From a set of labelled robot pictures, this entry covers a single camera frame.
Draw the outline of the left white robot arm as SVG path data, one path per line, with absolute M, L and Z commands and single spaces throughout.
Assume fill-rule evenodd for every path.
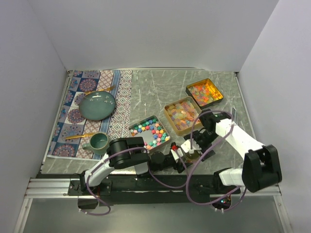
M 112 140 L 103 158 L 79 175 L 79 189 L 84 194 L 91 195 L 102 180 L 114 170 L 132 166 L 138 175 L 170 167 L 181 173 L 190 166 L 190 163 L 184 159 L 182 148 L 175 143 L 171 144 L 170 152 L 166 155 L 160 151 L 149 154 L 149 150 L 143 143 L 142 137 Z

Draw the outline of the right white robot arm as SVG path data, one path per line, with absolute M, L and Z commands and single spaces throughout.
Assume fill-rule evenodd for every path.
M 225 140 L 240 155 L 242 168 L 225 168 L 214 173 L 213 189 L 224 193 L 230 186 L 243 186 L 255 193 L 282 181 L 278 151 L 264 145 L 240 128 L 226 111 L 203 111 L 197 119 L 204 132 L 192 130 L 184 137 L 182 150 L 190 155 L 201 152 L 203 159 L 217 142 Z

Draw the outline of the round gold tin lid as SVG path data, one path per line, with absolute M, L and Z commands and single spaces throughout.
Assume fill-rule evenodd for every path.
M 197 161 L 199 158 L 201 157 L 201 154 L 199 153 L 193 153 L 193 154 L 190 154 L 190 153 L 186 153 L 185 154 L 185 158 L 188 160 L 188 161 Z

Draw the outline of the silver metal scoop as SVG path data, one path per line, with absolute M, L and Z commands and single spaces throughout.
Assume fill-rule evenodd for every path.
M 235 107 L 231 108 L 232 120 L 238 125 L 238 112 Z

